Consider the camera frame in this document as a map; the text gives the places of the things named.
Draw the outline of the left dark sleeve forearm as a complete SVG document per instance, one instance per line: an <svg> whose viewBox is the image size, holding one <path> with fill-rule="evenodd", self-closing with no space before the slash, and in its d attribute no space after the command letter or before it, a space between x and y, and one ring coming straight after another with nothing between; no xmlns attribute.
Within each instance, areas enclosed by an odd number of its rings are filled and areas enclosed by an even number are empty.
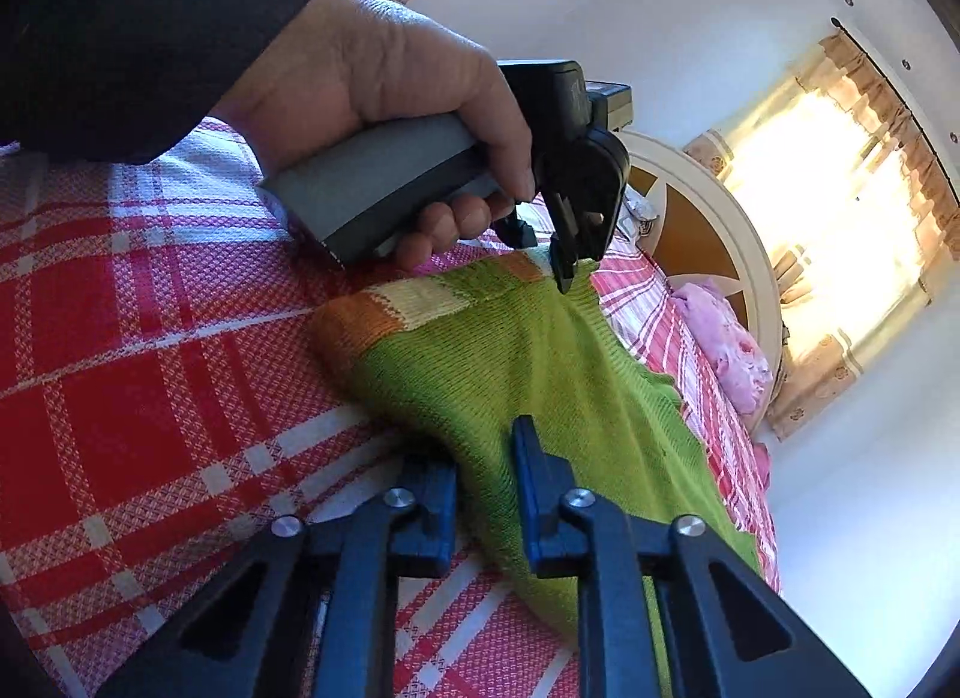
<svg viewBox="0 0 960 698"><path fill-rule="evenodd" d="M2 0L2 141L55 161L153 161L308 1Z"/></svg>

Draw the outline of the person's left hand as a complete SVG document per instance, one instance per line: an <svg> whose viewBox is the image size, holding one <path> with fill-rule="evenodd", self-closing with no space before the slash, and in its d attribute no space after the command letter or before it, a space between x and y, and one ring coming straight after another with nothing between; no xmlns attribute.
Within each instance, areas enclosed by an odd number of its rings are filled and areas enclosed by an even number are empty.
<svg viewBox="0 0 960 698"><path fill-rule="evenodd" d="M425 207L395 245L405 271L475 239L537 193L532 136L487 50L389 0L309 0L212 109L247 141L263 173L366 125L436 113L459 115L487 146L498 189Z"/></svg>

